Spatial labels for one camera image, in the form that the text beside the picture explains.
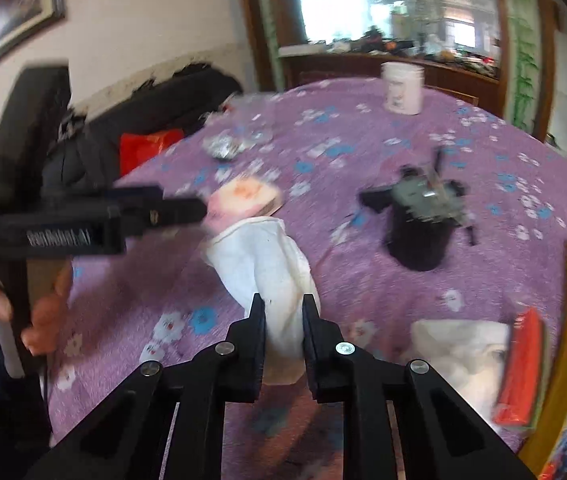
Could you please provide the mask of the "operator left hand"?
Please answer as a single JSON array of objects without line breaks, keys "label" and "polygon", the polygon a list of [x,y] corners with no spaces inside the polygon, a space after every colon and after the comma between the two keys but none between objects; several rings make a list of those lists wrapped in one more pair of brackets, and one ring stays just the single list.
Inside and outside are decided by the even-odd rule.
[{"label": "operator left hand", "polygon": [[22,344],[32,356],[46,356],[55,352],[61,330],[68,314],[68,301],[73,284],[73,269],[70,261],[65,261],[55,276],[45,274],[41,279],[45,285],[41,296],[28,304],[18,298],[12,300],[10,294],[0,286],[0,324],[12,326],[15,318],[29,315],[29,321],[20,333]]}]

